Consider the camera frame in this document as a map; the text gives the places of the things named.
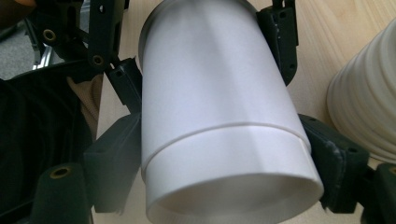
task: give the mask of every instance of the black clamp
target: black clamp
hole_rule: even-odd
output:
[[[298,33],[294,0],[273,0],[271,7],[257,12],[262,33],[286,85],[297,71]]]

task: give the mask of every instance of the black fabric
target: black fabric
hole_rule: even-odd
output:
[[[92,143],[66,77],[79,83],[95,75],[74,62],[0,79],[0,214],[32,199],[45,170],[79,161]]]

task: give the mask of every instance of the white ribbed object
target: white ribbed object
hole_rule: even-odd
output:
[[[327,101],[341,133],[396,162],[396,20],[338,73]]]
[[[142,175],[153,223],[276,223],[323,188],[245,0],[165,0],[139,43]]]

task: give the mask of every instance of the white plastic container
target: white plastic container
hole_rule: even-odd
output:
[[[323,188],[244,0],[165,0],[140,36],[142,175],[153,223],[276,223]]]
[[[396,162],[396,21],[379,33],[333,79],[328,108],[337,129]]]

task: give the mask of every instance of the wooden table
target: wooden table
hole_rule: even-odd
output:
[[[120,58],[134,57],[140,30],[161,1],[132,0],[125,12],[120,42]],[[271,5],[271,0],[249,1],[257,9]],[[298,113],[332,125],[326,106],[326,93],[332,77],[364,45],[396,17],[393,0],[297,0],[300,46],[298,71],[288,90]],[[119,117],[128,114],[108,80],[105,79],[99,116],[98,135]],[[375,166],[378,161],[371,161]],[[117,214],[94,214],[99,223],[149,223],[145,213],[145,187],[138,175],[131,189],[125,211]],[[352,215],[334,215],[317,203],[308,211],[284,223],[360,223],[361,206]]]

